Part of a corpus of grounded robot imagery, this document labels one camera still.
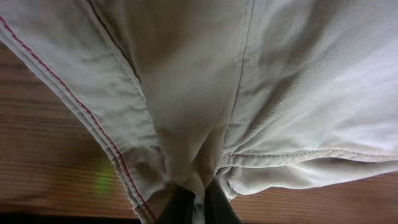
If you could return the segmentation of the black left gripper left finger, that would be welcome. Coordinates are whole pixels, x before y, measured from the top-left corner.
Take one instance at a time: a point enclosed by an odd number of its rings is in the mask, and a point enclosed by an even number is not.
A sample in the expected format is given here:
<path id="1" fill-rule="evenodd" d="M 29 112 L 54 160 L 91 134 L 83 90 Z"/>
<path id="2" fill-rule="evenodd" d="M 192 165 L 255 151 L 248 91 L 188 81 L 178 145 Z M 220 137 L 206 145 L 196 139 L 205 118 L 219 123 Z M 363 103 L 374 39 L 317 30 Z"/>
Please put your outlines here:
<path id="1" fill-rule="evenodd" d="M 195 194 L 178 186 L 155 224 L 192 224 Z"/>

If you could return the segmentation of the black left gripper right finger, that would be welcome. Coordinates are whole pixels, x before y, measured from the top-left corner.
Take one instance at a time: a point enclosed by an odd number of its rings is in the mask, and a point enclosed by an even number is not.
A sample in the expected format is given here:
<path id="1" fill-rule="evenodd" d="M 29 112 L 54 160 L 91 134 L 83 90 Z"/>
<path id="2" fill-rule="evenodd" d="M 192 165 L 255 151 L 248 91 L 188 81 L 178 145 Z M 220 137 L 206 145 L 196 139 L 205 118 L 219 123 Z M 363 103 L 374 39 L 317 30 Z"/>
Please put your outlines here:
<path id="1" fill-rule="evenodd" d="M 206 224 L 241 224 L 216 179 L 205 191 Z"/>

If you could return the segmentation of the beige cargo shorts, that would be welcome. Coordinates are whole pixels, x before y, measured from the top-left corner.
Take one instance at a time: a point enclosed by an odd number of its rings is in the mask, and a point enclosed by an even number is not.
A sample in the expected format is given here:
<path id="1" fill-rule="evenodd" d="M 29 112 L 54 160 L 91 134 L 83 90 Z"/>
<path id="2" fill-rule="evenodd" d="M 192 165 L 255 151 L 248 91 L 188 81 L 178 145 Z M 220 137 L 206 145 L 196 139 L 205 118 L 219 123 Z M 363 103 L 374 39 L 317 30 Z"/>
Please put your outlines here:
<path id="1" fill-rule="evenodd" d="M 2 1 L 1 41 L 99 142 L 134 212 L 397 170 L 397 2 Z"/>

